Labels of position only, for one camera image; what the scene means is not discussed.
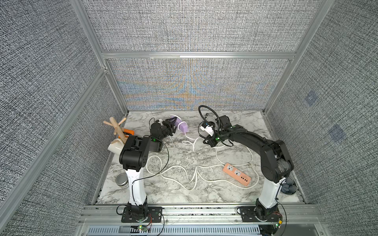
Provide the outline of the aluminium front rail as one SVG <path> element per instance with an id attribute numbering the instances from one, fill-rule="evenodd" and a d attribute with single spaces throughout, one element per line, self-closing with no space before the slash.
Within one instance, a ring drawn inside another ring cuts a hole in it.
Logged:
<path id="1" fill-rule="evenodd" d="M 253 204 L 160 204 L 164 219 L 169 224 L 241 224 L 242 212 L 253 211 Z M 85 206 L 78 225 L 121 224 L 123 207 L 116 205 Z M 288 203 L 279 205 L 283 221 L 288 224 L 325 224 L 316 205 Z"/>

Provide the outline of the dark blue bowl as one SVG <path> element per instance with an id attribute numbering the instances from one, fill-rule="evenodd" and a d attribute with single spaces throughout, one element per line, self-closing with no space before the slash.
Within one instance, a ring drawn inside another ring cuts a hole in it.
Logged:
<path id="1" fill-rule="evenodd" d="M 281 183 L 281 192 L 286 195 L 293 195 L 297 192 L 297 185 L 293 178 L 287 177 Z"/>

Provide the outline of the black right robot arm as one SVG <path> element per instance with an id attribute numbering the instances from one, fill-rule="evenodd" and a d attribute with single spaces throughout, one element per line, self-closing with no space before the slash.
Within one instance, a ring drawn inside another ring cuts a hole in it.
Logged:
<path id="1" fill-rule="evenodd" d="M 255 211 L 267 215 L 277 210 L 277 196 L 282 183 L 294 169 L 293 162 L 282 140 L 273 141 L 248 131 L 236 124 L 232 125 L 227 116 L 216 119 L 218 127 L 212 135 L 204 137 L 204 144 L 215 147 L 225 140 L 240 143 L 260 156 L 260 168 L 264 176 L 263 189 L 256 201 Z"/>

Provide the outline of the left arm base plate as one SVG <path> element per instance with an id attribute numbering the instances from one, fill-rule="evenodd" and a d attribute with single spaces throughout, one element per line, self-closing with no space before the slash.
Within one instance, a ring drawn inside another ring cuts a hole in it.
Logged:
<path id="1" fill-rule="evenodd" d="M 162 207 L 126 206 L 122 213 L 122 223 L 161 223 Z"/>

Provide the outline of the black and white power strip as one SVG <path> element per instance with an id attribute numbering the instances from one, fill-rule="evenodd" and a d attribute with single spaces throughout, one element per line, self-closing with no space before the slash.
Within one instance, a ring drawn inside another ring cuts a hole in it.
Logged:
<path id="1" fill-rule="evenodd" d="M 218 125 L 216 119 L 213 117 L 205 116 L 205 119 L 206 119 L 206 123 L 209 126 L 216 127 Z"/>

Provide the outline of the wooden mug tree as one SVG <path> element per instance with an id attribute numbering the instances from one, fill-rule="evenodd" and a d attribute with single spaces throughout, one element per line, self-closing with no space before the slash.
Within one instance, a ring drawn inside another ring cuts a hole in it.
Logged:
<path id="1" fill-rule="evenodd" d="M 121 129 L 120 125 L 126 121 L 126 117 L 124 117 L 123 119 L 121 119 L 119 122 L 116 121 L 116 119 L 114 117 L 110 117 L 109 118 L 109 121 L 103 121 L 104 124 L 106 125 L 109 125 L 111 127 L 114 128 L 114 134 L 117 134 L 119 136 L 119 138 L 122 140 L 123 144 L 126 143 L 127 141 L 127 137 L 125 136 L 123 130 Z"/>

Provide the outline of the cream ceramic mug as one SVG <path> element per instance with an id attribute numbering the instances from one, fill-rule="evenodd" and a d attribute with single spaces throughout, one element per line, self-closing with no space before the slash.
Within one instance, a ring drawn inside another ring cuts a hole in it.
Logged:
<path id="1" fill-rule="evenodd" d="M 125 144 L 123 143 L 123 141 L 117 138 L 110 143 L 110 145 L 108 146 L 108 150 L 112 152 L 113 154 L 119 156 L 122 152 L 124 145 Z"/>

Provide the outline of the orange box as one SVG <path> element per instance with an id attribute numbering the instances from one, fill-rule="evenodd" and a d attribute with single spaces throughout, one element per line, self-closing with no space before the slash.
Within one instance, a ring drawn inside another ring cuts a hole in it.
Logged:
<path id="1" fill-rule="evenodd" d="M 129 129 L 123 129 L 123 133 L 124 133 L 125 136 L 135 135 L 135 132 L 133 130 L 129 130 Z"/>

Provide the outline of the pink power strip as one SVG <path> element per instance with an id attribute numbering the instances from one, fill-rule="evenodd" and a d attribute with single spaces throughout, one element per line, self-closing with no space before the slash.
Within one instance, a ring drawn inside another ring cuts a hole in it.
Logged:
<path id="1" fill-rule="evenodd" d="M 237 169 L 229 163 L 226 163 L 224 165 L 223 171 L 243 186 L 248 186 L 251 182 L 251 178 L 248 175 L 244 174 L 239 169 Z"/>

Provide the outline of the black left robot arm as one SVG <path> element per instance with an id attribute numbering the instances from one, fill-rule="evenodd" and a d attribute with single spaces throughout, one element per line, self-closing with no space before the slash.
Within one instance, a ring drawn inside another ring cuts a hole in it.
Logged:
<path id="1" fill-rule="evenodd" d="M 161 152 L 165 145 L 163 139 L 172 136 L 176 130 L 177 117 L 162 121 L 154 121 L 150 125 L 150 134 L 143 137 L 129 136 L 124 145 L 119 162 L 128 177 L 130 199 L 129 204 L 141 207 L 147 203 L 147 194 L 144 189 L 144 170 L 150 152 Z"/>

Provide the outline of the metal tin can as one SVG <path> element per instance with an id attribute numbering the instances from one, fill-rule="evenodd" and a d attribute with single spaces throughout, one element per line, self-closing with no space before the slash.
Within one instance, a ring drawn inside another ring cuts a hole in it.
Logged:
<path id="1" fill-rule="evenodd" d="M 126 186 L 128 182 L 129 179 L 127 173 L 121 173 L 115 179 L 115 183 L 120 187 Z"/>

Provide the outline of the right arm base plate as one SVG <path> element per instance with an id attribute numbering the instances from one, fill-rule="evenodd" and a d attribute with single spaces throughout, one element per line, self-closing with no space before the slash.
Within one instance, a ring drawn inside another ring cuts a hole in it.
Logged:
<path id="1" fill-rule="evenodd" d="M 283 216 L 278 207 L 265 208 L 264 206 L 242 206 L 237 209 L 243 222 L 276 222 L 282 221 Z"/>

